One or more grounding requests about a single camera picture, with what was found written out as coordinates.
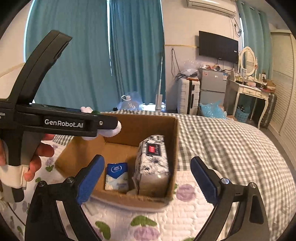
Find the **person's left hand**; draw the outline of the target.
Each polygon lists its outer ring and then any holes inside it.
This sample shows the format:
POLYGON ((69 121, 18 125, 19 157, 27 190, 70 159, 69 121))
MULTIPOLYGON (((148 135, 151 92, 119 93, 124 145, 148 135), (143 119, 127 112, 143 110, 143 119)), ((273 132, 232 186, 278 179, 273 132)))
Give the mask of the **person's left hand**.
MULTIPOLYGON (((0 140, 1 149, 0 149, 0 165, 4 166, 6 164, 6 154, 4 150, 4 145, 2 140, 0 140)), ((30 182, 33 180, 35 173, 41 168, 41 158, 40 157, 52 157, 54 155, 54 149, 51 145, 44 144, 40 142, 34 155, 29 164, 29 170, 24 174, 26 181, 30 182)))

